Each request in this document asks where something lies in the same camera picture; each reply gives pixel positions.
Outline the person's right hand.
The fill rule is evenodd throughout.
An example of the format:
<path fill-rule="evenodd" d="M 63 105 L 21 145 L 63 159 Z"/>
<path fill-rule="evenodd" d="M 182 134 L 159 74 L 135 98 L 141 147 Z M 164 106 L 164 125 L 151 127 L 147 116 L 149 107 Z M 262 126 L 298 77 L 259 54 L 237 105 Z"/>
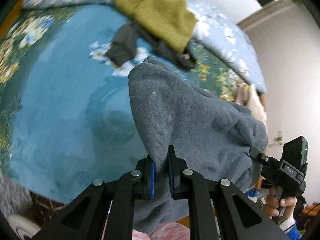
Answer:
<path fill-rule="evenodd" d="M 263 211 L 270 218 L 278 217 L 280 215 L 279 208 L 285 208 L 285 211 L 282 215 L 280 222 L 287 220 L 293 216 L 294 208 L 297 204 L 296 197 L 287 197 L 281 200 L 277 200 L 275 197 L 276 193 L 274 190 L 271 190 L 266 197 L 266 204 L 263 205 Z"/>

